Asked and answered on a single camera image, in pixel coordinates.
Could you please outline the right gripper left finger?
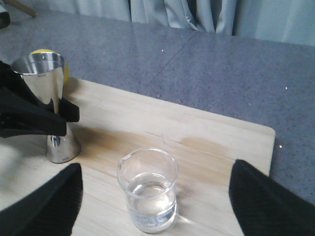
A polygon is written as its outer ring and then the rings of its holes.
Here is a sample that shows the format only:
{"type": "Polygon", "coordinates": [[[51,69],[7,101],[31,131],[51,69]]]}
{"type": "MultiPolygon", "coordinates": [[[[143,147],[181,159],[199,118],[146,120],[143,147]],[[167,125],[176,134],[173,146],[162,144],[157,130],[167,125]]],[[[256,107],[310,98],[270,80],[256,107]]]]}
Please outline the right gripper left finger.
{"type": "Polygon", "coordinates": [[[69,236],[83,199],[82,169],[72,163],[0,212],[2,236],[69,236]]]}

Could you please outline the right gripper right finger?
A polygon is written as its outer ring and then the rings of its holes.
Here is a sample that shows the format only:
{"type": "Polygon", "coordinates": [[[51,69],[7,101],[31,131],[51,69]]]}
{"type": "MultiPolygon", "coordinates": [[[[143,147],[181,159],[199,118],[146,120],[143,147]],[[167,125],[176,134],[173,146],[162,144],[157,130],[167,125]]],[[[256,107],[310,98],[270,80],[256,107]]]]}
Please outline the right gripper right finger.
{"type": "Polygon", "coordinates": [[[232,166],[229,199],[246,236],[313,236],[315,206],[245,160],[232,166]]]}

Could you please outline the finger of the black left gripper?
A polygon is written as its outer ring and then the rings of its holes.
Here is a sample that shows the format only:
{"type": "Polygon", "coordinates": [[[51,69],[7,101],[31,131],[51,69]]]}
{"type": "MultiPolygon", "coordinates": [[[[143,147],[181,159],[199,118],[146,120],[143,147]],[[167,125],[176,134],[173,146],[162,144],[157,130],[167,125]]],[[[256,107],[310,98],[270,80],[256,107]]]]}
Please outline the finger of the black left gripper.
{"type": "Polygon", "coordinates": [[[78,122],[80,119],[79,107],[64,97],[54,101],[52,98],[42,106],[42,122],[78,122]]]}
{"type": "Polygon", "coordinates": [[[22,77],[0,63],[0,136],[66,134],[64,118],[40,106],[22,77]]]}

